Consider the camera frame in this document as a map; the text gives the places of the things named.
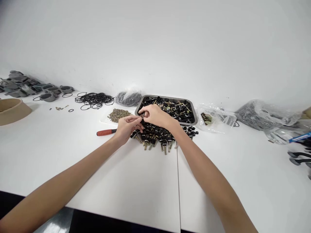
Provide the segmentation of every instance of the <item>bag of brass parts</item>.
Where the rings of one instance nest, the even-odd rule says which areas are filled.
[[[207,132],[225,133],[236,122],[234,113],[225,111],[213,104],[200,104],[197,117],[197,127]]]

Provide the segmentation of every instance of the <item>finger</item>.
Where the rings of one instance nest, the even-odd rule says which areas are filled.
[[[144,117],[149,117],[150,113],[148,111],[145,111]]]
[[[136,120],[136,119],[138,119],[138,118],[141,118],[141,117],[140,117],[140,116],[135,116],[135,115],[130,115],[130,116],[124,117],[124,119],[125,119],[127,122],[129,122],[129,120],[132,120],[132,119]]]
[[[134,127],[134,130],[138,129],[141,133],[143,133],[143,129],[139,126],[139,125],[136,125]]]
[[[150,105],[143,107],[141,110],[138,111],[138,113],[143,113],[144,111],[149,111]]]
[[[136,125],[138,125],[141,121],[142,121],[142,118],[139,117],[138,119],[136,119],[136,120],[133,121],[133,122],[130,122],[129,124],[131,124],[132,126],[136,126]]]
[[[144,117],[144,122],[150,123],[150,117]]]
[[[144,129],[144,126],[143,126],[141,123],[139,123],[139,124],[137,124],[137,125],[139,125],[142,129]]]

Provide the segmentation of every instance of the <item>blue label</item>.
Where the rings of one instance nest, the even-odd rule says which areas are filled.
[[[289,143],[304,140],[304,139],[309,138],[309,137],[311,137],[311,132],[304,134],[304,135],[301,135],[301,136],[298,136],[298,137],[295,137],[295,138],[292,138],[289,140]]]

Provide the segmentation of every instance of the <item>person's left hand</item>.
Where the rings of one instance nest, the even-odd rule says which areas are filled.
[[[140,116],[126,116],[119,119],[119,124],[117,131],[113,138],[115,138],[120,145],[124,145],[130,138],[134,130],[139,129],[140,132],[143,132],[143,125],[140,123],[142,118]]]

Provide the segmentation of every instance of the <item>brown bowl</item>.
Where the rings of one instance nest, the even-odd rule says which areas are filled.
[[[32,112],[20,99],[1,99],[0,100],[0,126],[11,124],[23,119]]]

